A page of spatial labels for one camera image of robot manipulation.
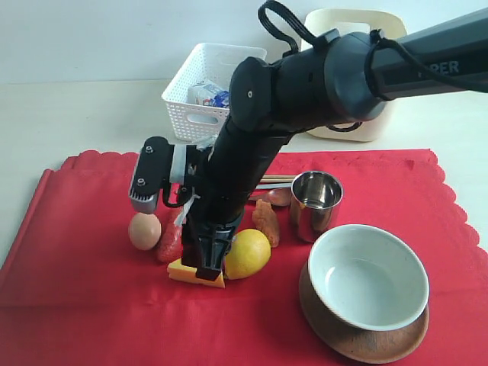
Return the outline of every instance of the stainless steel cup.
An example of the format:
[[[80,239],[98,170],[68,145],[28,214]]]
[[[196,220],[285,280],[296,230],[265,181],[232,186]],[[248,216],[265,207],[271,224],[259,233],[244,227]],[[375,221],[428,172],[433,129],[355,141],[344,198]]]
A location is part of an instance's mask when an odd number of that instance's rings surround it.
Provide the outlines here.
[[[303,172],[291,183],[290,220],[306,242],[315,242],[331,228],[344,195],[340,181],[320,171]]]

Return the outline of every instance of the cheese slice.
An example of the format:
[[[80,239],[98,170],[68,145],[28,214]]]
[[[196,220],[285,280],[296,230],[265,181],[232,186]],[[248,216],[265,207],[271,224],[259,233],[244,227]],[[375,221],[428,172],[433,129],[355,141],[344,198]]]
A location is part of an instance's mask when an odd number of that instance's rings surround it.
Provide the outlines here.
[[[181,258],[168,264],[169,278],[175,281],[188,282],[190,284],[204,284],[206,286],[225,288],[226,284],[223,281],[222,273],[215,281],[208,281],[197,278],[197,269],[181,264]]]

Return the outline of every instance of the spoon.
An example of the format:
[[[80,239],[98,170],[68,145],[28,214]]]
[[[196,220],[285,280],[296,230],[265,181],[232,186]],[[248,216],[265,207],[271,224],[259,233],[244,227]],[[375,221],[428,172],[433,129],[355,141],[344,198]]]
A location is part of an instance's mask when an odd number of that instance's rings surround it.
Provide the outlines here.
[[[250,201],[263,200],[273,206],[285,207],[291,202],[291,189],[275,188],[266,193],[256,194],[249,198]]]

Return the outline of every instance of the wooden plate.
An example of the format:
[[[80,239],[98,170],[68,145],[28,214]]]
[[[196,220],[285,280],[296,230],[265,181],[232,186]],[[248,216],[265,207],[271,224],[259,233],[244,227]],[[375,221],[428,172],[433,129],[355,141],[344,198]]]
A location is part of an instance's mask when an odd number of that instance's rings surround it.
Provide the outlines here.
[[[368,364],[406,357],[419,347],[429,326],[429,306],[412,324],[387,332],[358,329],[342,322],[317,296],[307,264],[300,274],[299,292],[303,314],[313,331],[341,355]]]

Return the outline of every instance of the white bowl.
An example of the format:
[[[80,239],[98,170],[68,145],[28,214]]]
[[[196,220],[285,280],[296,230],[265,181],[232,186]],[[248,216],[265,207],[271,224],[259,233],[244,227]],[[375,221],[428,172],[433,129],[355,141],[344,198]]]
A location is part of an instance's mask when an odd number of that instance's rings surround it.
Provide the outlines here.
[[[429,279],[415,252],[373,226],[351,224],[325,232],[313,244],[308,269],[322,302],[362,329],[408,326],[429,298]]]

